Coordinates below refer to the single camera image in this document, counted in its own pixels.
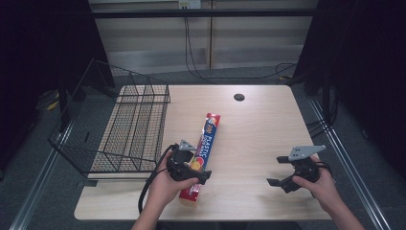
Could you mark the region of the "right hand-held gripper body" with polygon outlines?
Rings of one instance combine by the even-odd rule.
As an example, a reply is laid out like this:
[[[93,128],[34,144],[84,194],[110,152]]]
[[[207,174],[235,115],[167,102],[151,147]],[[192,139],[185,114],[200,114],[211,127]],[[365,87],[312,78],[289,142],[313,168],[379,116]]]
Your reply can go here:
[[[320,178],[320,174],[316,163],[311,159],[311,156],[325,150],[326,148],[325,145],[293,147],[288,156],[288,161],[295,169],[294,174],[303,177],[308,181],[316,182]]]

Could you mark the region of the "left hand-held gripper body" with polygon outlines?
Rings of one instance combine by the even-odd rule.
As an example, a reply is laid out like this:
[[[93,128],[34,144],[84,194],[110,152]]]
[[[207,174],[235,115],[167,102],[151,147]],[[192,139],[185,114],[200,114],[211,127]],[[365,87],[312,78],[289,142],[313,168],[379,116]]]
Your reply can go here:
[[[173,180],[183,181],[189,178],[197,178],[199,184],[205,183],[205,173],[192,168],[195,150],[196,147],[185,140],[181,140],[179,144],[174,145],[171,156],[167,160],[167,170]]]

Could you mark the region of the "blue and red plastic wrap box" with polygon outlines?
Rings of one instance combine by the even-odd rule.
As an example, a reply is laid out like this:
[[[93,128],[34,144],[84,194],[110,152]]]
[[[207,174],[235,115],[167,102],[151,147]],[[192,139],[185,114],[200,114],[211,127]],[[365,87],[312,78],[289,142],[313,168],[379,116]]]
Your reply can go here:
[[[220,116],[218,114],[207,114],[195,151],[195,157],[192,159],[192,170],[196,170],[200,173],[206,173],[208,171],[206,167],[214,145],[214,138],[218,129],[219,121]],[[184,205],[196,206],[201,187],[201,184],[195,184],[189,189],[182,190],[178,197],[180,202]]]

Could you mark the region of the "person's right hand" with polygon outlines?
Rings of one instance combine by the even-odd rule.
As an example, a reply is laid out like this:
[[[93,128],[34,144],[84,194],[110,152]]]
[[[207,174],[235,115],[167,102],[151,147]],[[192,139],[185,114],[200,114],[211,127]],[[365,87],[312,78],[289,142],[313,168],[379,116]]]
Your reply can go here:
[[[318,200],[322,209],[332,215],[341,202],[333,178],[330,172],[321,168],[319,170],[320,177],[316,182],[310,182],[300,176],[295,175],[292,180],[297,185],[309,190]]]

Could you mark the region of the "person's left hand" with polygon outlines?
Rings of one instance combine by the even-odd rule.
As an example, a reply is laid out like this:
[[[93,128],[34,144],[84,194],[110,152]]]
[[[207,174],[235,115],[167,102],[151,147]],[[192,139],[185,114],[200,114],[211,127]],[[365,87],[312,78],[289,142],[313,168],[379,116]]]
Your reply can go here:
[[[167,170],[167,160],[170,156],[171,151],[162,160],[157,170],[157,175],[149,186],[147,201],[143,210],[144,213],[151,211],[162,213],[180,191],[188,189],[198,182],[198,179],[195,177],[182,181],[173,180]]]

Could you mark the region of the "black curtain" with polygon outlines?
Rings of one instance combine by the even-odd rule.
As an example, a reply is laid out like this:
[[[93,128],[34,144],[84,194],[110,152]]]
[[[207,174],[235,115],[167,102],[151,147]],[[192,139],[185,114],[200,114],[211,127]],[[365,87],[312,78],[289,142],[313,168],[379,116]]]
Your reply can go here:
[[[406,180],[406,0],[318,0],[294,77],[329,82]]]
[[[89,62],[107,55],[89,0],[0,0],[0,181],[38,97],[73,91]]]

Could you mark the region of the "metal floor rail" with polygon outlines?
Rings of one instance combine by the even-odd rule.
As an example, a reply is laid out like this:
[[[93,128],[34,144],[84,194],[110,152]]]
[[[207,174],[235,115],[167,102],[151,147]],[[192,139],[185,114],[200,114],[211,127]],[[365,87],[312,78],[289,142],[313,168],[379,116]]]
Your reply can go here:
[[[315,100],[311,99],[310,101],[311,107],[318,118],[318,122],[322,125],[323,131],[326,134],[329,142],[332,145],[337,157],[339,158],[343,168],[350,179],[350,182],[357,193],[358,197],[360,198],[368,216],[370,217],[374,227],[376,230],[393,230],[390,226],[389,222],[387,221],[384,213],[382,212],[381,208],[379,207],[378,203],[376,202],[375,198],[372,196],[370,190],[366,186],[363,178],[361,177],[358,170],[355,168],[350,156],[345,149],[342,141],[340,140],[339,136],[337,135],[335,129],[332,125],[327,123],[323,115],[323,109],[320,103]]]
[[[8,230],[69,230],[74,222],[77,202],[77,174],[49,144],[50,130],[37,125],[24,142],[15,162],[21,185],[28,191]]]

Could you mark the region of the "black horizontal frame bar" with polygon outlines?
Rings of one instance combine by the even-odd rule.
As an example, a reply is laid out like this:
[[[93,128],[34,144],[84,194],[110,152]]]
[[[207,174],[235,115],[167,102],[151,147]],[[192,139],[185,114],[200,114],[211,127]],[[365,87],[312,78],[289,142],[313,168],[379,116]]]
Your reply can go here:
[[[254,17],[254,16],[313,16],[310,9],[203,9],[203,10],[148,10],[148,11],[92,11],[95,18],[170,18],[170,17]]]

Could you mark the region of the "white wall outlet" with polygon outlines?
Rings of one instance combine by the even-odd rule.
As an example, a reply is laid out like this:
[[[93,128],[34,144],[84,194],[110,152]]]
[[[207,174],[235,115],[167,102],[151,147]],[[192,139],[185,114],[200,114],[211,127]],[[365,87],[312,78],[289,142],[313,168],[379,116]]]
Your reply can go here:
[[[180,10],[199,10],[201,0],[178,0],[178,8]]]

